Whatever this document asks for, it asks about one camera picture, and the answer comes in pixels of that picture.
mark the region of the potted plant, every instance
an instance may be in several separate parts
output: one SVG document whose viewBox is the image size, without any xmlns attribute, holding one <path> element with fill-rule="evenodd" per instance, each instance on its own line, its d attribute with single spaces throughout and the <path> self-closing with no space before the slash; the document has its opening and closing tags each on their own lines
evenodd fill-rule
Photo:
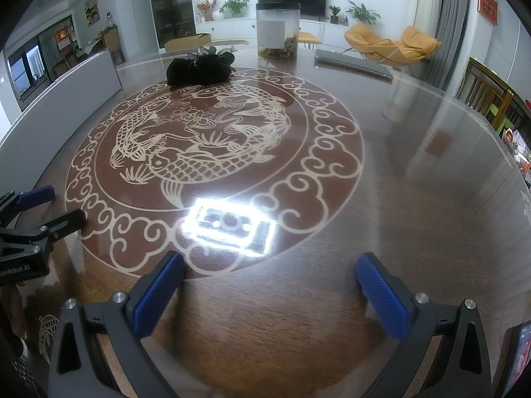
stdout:
<svg viewBox="0 0 531 398">
<path fill-rule="evenodd" d="M 328 8 L 332 11 L 332 16 L 330 16 L 330 23 L 331 24 L 337 24 L 338 23 L 338 17 L 337 14 L 341 12 L 341 8 L 339 6 L 328 6 Z"/>
<path fill-rule="evenodd" d="M 350 13 L 352 18 L 358 19 L 360 22 L 366 24 L 376 24 L 376 21 L 380 19 L 380 16 L 374 10 L 367 10 L 365 4 L 362 3 L 361 6 L 357 6 L 350 0 L 347 0 L 350 3 L 350 7 L 345 10 L 346 13 Z"/>
<path fill-rule="evenodd" d="M 240 17 L 243 14 L 243 9 L 247 7 L 249 0 L 227 0 L 221 6 L 219 11 L 223 13 L 225 9 L 229 9 L 234 18 Z"/>
<path fill-rule="evenodd" d="M 212 3 L 209 0 L 203 0 L 197 3 L 197 8 L 204 12 L 205 21 L 212 20 L 212 10 L 218 4 L 218 0 L 212 0 Z"/>
</svg>

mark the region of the jar label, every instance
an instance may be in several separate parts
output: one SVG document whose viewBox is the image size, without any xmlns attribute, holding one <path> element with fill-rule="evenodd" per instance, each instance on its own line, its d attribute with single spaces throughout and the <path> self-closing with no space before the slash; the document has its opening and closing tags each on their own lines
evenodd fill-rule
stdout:
<svg viewBox="0 0 531 398">
<path fill-rule="evenodd" d="M 284 21 L 258 21 L 258 46 L 283 49 L 285 29 Z"/>
</svg>

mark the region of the dining chair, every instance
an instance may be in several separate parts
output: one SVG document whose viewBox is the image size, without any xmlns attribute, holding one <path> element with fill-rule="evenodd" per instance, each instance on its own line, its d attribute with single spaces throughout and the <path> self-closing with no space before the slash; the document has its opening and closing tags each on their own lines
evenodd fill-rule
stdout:
<svg viewBox="0 0 531 398">
<path fill-rule="evenodd" d="M 495 129 L 514 96 L 509 86 L 474 57 L 470 57 L 456 98 L 478 111 Z"/>
<path fill-rule="evenodd" d="M 66 54 L 66 62 L 70 66 L 70 68 L 77 66 L 79 64 L 78 57 L 75 56 L 75 53 L 70 51 L 68 54 Z"/>
<path fill-rule="evenodd" d="M 56 79 L 59 78 L 59 76 L 61 76 L 62 74 L 66 73 L 68 71 L 68 66 L 66 65 L 66 61 L 61 60 L 60 62 L 58 62 L 54 66 L 53 71 L 54 71 L 54 75 Z"/>
</svg>

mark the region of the orange lounge chair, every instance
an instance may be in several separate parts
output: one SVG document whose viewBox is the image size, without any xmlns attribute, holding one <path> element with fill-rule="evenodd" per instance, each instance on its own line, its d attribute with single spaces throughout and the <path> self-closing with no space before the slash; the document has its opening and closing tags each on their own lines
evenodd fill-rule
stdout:
<svg viewBox="0 0 531 398">
<path fill-rule="evenodd" d="M 350 45 L 344 52 L 354 49 L 367 60 L 393 67 L 421 61 L 442 45 L 415 27 L 406 27 L 400 40 L 391 40 L 381 38 L 361 22 L 348 30 L 344 39 Z"/>
</svg>

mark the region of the black fabric flower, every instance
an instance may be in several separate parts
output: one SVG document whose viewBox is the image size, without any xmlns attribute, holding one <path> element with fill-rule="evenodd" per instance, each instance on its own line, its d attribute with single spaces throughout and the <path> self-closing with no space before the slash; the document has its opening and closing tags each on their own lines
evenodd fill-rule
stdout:
<svg viewBox="0 0 531 398">
<path fill-rule="evenodd" d="M 234 62 L 234 49 L 223 49 L 216 54 L 216 48 L 200 48 L 194 58 L 175 58 L 166 70 L 168 85 L 213 85 L 228 82 Z"/>
</svg>

